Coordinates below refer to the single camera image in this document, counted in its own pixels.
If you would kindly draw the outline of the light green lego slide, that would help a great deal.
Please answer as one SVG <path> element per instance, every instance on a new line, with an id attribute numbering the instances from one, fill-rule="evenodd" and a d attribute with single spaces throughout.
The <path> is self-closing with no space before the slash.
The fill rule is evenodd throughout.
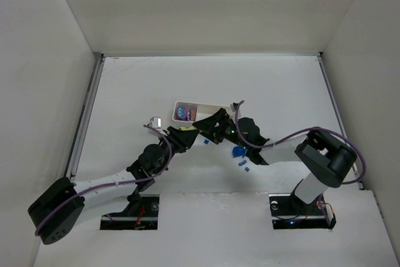
<path id="1" fill-rule="evenodd" d="M 196 128 L 194 126 L 190 126 L 190 127 L 182 126 L 182 127 L 179 128 L 179 130 L 183 131 L 183 132 L 195 132 L 195 131 L 197 131 L 199 133 L 201 132 L 201 130 L 199 130 L 198 128 Z"/>

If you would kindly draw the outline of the purple flower lego block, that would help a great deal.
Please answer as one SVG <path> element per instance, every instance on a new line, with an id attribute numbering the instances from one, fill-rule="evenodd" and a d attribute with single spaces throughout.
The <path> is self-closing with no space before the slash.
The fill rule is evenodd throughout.
<path id="1" fill-rule="evenodd" d="M 176 108 L 176 118 L 180 121 L 195 121 L 197 107 L 190 105 L 179 105 Z"/>

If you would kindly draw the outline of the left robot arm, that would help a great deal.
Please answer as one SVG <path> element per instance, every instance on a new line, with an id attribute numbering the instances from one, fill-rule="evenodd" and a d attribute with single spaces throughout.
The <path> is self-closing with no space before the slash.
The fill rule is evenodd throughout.
<path id="1" fill-rule="evenodd" d="M 159 142 L 146 146 L 132 165 L 116 174 L 88 181 L 55 180 L 27 210 L 42 243 L 53 244 L 65 237 L 90 208 L 119 197 L 134 199 L 168 170 L 175 154 L 191 148 L 200 131 L 170 126 L 155 133 Z"/>

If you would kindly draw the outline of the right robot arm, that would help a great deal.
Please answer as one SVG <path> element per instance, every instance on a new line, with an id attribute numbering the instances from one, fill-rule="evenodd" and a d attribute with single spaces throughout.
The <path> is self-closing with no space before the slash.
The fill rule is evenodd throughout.
<path id="1" fill-rule="evenodd" d="M 307 129 L 269 144 L 253 119 L 232 118 L 223 108 L 193 126 L 216 144 L 226 139 L 245 148 L 246 156 L 254 164 L 301 162 L 309 174 L 294 188 L 292 197 L 304 204 L 311 204 L 328 188 L 340 187 L 357 160 L 351 147 L 321 128 Z"/>

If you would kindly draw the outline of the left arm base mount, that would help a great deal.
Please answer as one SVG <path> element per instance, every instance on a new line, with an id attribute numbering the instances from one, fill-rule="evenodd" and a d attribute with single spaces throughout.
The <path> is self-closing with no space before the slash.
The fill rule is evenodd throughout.
<path id="1" fill-rule="evenodd" d="M 103 215 L 99 229 L 103 231 L 157 230 L 159 202 L 158 194 L 142 194 L 122 211 Z"/>

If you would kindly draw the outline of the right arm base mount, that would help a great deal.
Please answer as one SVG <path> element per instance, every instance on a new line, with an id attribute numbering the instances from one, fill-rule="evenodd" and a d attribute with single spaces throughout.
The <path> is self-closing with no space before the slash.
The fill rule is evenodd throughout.
<path id="1" fill-rule="evenodd" d="M 269 207 L 273 229 L 328 229 L 336 223 L 331 204 L 321 194 L 311 204 L 305 204 L 291 194 L 270 194 Z"/>

